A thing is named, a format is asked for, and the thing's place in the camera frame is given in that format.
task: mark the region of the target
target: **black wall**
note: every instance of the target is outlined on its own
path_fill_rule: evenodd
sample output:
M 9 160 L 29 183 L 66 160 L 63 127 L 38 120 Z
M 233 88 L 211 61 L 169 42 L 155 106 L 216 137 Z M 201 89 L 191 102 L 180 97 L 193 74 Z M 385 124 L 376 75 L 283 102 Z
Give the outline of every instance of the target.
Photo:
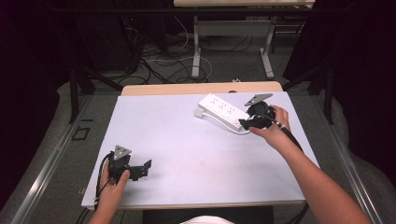
M 315 7 L 342 8 L 350 3 L 355 5 L 345 16 L 308 19 L 284 77 L 294 80 L 323 64 L 335 49 L 337 36 L 346 34 L 334 57 L 334 97 L 344 109 L 349 148 L 396 186 L 396 2 L 317 0 Z
M 52 121 L 68 80 L 59 39 L 36 1 L 0 3 L 0 208 L 18 185 Z

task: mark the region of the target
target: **white power strip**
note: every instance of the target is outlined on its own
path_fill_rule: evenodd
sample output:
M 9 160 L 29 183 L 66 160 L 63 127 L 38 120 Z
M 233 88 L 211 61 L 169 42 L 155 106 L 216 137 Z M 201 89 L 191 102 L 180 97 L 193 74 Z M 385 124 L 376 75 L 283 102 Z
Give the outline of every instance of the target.
M 239 119 L 247 119 L 249 117 L 246 112 L 227 103 L 213 93 L 209 93 L 204 99 L 202 99 L 198 103 L 198 106 L 207 114 L 219 119 L 225 125 L 237 132 L 242 127 L 239 123 Z

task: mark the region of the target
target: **desk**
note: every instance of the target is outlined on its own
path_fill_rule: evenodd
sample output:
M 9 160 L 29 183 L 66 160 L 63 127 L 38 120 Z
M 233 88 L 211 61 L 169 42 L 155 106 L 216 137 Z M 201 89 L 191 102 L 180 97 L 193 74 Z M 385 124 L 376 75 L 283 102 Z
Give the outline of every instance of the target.
M 318 164 L 286 92 L 277 82 L 125 87 L 82 201 L 92 208 L 102 158 L 115 145 L 132 150 L 131 165 L 152 160 L 148 176 L 130 182 L 121 209 L 164 209 L 301 203 L 304 195 L 283 158 L 254 135 L 237 135 L 193 110 L 208 93 L 241 109 L 255 93 L 290 112 L 293 133 Z
M 315 0 L 175 0 L 176 7 L 276 7 L 313 5 Z M 194 17 L 194 59 L 192 77 L 199 76 L 201 49 L 199 48 L 200 35 L 255 35 L 266 36 L 265 45 L 260 49 L 262 64 L 268 79 L 274 79 L 274 73 L 268 59 L 268 50 L 276 25 L 276 17 L 270 21 L 198 21 Z

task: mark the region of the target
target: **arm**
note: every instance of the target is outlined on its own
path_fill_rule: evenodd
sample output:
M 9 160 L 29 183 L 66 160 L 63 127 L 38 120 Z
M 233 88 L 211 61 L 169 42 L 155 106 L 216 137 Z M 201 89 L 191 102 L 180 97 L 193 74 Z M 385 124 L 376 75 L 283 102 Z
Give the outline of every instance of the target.
M 288 112 L 275 105 L 272 107 L 276 111 L 276 120 L 290 130 Z M 267 130 L 250 128 L 250 131 L 263 137 L 285 159 L 320 223 L 370 223 L 352 198 L 309 160 L 276 125 Z
M 126 170 L 122 173 L 120 181 L 117 185 L 108 182 L 108 161 L 105 163 L 102 177 L 100 180 L 100 189 L 103 189 L 99 196 L 99 204 L 96 212 L 93 214 L 90 224 L 97 223 L 110 223 L 117 207 L 119 206 L 122 193 L 125 189 L 126 183 L 129 179 L 129 171 Z

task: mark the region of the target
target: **table leg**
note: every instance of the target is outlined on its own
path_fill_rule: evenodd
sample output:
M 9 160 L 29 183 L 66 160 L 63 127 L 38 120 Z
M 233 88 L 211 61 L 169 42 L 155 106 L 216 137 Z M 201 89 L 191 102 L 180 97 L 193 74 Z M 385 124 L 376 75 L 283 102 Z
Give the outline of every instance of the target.
M 270 60 L 268 58 L 268 51 L 271 48 L 271 41 L 274 35 L 276 25 L 276 17 L 271 18 L 270 27 L 268 28 L 268 33 L 265 39 L 264 49 L 260 49 L 260 55 L 262 56 L 262 64 L 264 65 L 265 75 L 268 79 L 274 79 L 274 72 L 271 67 Z
M 198 18 L 194 16 L 194 59 L 192 61 L 192 73 L 193 78 L 199 76 L 199 65 L 201 60 L 201 49 L 199 48 L 199 34 L 198 34 Z

